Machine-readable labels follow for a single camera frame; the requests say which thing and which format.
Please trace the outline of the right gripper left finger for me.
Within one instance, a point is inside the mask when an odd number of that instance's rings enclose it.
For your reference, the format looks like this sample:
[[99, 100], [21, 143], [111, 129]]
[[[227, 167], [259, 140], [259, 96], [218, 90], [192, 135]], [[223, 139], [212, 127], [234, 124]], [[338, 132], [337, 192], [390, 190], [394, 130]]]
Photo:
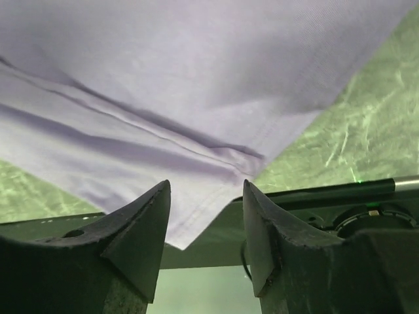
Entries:
[[151, 303], [171, 203], [162, 181], [132, 203], [37, 242], [37, 303]]

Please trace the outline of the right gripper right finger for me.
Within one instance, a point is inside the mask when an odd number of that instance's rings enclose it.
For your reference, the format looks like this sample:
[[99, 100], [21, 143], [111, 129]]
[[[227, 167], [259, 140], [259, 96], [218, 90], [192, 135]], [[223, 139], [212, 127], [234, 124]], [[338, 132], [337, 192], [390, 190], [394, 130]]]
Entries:
[[243, 217], [254, 295], [262, 298], [281, 277], [307, 279], [324, 270], [327, 251], [343, 239], [318, 230], [276, 205], [256, 186], [244, 181]]

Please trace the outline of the lavender t shirt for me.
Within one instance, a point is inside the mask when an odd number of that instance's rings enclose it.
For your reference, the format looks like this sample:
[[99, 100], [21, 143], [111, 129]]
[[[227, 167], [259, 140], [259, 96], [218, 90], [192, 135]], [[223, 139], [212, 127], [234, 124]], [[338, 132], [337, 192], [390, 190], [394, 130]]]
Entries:
[[172, 186], [186, 249], [415, 1], [2, 1], [1, 158], [110, 213]]

